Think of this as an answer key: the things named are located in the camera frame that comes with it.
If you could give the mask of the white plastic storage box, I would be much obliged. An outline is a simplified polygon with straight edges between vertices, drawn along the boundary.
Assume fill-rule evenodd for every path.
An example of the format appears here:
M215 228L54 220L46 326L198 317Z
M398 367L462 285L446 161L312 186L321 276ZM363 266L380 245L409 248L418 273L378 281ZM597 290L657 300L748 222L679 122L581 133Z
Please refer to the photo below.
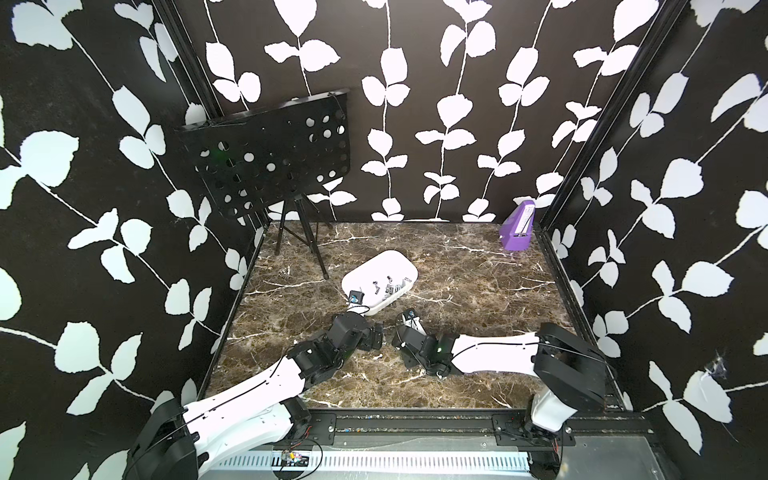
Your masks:
M394 280L392 284L388 284L388 275ZM341 287L346 296L347 309L363 316L375 315L408 293L418 276L416 266L404 254L397 250L384 251L343 277ZM412 283L392 295L391 288L401 285L404 277L410 278ZM374 293L373 281L378 281L381 286L379 294ZM382 300L385 292L391 296Z

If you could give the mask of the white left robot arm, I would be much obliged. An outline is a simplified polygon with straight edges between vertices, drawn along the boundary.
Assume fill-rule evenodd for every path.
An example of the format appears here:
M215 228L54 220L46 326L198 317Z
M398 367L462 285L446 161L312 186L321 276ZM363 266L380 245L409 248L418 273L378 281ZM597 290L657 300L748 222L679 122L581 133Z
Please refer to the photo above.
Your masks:
M357 350L378 350L362 293L328 330L291 346L270 367L222 393L186 405L158 404L127 454L126 479L199 479L219 462L263 444L303 437L311 415L300 396L332 378Z

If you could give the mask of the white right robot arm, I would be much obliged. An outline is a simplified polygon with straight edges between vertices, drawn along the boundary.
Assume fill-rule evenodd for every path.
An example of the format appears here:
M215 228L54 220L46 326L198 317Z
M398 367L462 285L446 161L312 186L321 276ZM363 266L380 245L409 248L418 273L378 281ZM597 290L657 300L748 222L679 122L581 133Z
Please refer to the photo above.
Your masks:
M603 354L554 323L506 337L426 333L412 309L402 314L392 345L404 359L439 378L476 373L510 373L539 379L526 427L556 433L576 413L607 406L609 365Z

